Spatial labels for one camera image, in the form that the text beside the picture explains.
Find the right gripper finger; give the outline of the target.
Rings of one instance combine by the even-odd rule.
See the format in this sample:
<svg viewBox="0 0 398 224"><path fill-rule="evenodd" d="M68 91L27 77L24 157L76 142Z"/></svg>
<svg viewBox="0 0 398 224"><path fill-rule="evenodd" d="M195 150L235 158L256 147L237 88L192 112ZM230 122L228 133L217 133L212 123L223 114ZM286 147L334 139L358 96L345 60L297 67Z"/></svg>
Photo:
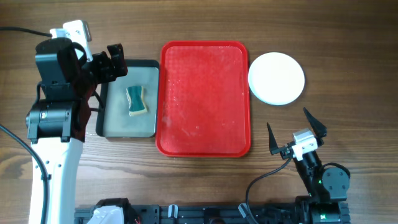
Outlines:
<svg viewBox="0 0 398 224"><path fill-rule="evenodd" d="M319 120L317 120L306 107L303 108L303 112L310 123L316 137L318 138L324 138L327 136L327 127L322 124Z"/></svg>
<svg viewBox="0 0 398 224"><path fill-rule="evenodd" d="M277 145L274 134L272 132L272 128L269 123L267 123L267 130L269 133L269 150L270 150L270 152L278 152L279 147Z"/></svg>

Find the green and yellow sponge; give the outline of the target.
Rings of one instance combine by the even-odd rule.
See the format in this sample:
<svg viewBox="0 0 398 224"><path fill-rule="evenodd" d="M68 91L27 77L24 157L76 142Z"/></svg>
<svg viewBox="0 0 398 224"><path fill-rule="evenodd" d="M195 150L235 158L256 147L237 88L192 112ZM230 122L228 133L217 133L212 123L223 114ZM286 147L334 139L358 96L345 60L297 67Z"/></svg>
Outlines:
<svg viewBox="0 0 398 224"><path fill-rule="evenodd" d="M126 88L127 100L129 102L129 115L136 116L148 112L144 101L144 87L130 86Z"/></svg>

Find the white plate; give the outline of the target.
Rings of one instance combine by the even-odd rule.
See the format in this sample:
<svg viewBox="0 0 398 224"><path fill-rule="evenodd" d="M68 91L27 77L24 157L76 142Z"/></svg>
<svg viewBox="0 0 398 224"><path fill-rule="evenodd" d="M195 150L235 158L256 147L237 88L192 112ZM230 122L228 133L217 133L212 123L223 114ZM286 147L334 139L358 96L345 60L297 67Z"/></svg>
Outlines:
<svg viewBox="0 0 398 224"><path fill-rule="evenodd" d="M269 52L256 58L248 71L250 90L256 98L274 106L295 101L305 88L305 74L291 56Z"/></svg>

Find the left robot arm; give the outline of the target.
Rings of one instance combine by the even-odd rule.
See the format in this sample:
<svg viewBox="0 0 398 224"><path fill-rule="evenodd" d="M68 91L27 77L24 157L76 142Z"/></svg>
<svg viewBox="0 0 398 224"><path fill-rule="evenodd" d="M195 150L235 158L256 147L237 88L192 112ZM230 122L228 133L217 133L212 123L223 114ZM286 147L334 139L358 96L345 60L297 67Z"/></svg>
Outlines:
<svg viewBox="0 0 398 224"><path fill-rule="evenodd" d="M94 111L88 101L99 84L128 72L121 44L89 55L65 37L39 43L35 62L41 76L37 98L26 116L33 152L29 223L73 223L76 174L86 125Z"/></svg>

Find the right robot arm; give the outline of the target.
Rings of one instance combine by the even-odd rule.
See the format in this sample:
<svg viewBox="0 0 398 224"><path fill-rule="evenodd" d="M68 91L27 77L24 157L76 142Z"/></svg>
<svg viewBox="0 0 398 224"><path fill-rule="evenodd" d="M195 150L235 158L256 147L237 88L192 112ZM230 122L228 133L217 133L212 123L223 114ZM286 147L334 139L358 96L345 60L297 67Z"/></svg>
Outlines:
<svg viewBox="0 0 398 224"><path fill-rule="evenodd" d="M267 128L271 154L294 162L308 195L293 203L266 205L264 223L350 223L346 200L351 174L341 164L321 162L316 150L323 145L327 128L307 109L303 111L312 128L293 133L293 141L284 146L277 145L271 127Z"/></svg>

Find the black water tray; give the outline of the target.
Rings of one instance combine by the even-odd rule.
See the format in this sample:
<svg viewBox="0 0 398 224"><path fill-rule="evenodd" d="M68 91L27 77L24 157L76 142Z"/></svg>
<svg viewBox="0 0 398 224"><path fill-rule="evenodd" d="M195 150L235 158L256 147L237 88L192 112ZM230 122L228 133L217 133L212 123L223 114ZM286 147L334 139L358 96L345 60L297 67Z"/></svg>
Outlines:
<svg viewBox="0 0 398 224"><path fill-rule="evenodd" d="M128 73L102 84L100 97L104 110L98 113L96 133L106 138L150 138L155 135L160 65L156 60L126 60ZM126 88L144 87L148 112L129 115Z"/></svg>

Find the red plastic tray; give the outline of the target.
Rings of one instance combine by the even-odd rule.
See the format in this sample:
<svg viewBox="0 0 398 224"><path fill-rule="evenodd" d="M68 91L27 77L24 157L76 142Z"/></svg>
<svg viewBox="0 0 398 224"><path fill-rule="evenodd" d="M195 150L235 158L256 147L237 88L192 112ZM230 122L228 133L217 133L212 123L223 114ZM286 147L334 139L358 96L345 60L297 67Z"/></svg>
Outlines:
<svg viewBox="0 0 398 224"><path fill-rule="evenodd" d="M161 51L155 144L169 157L241 157L251 147L248 52L235 40Z"/></svg>

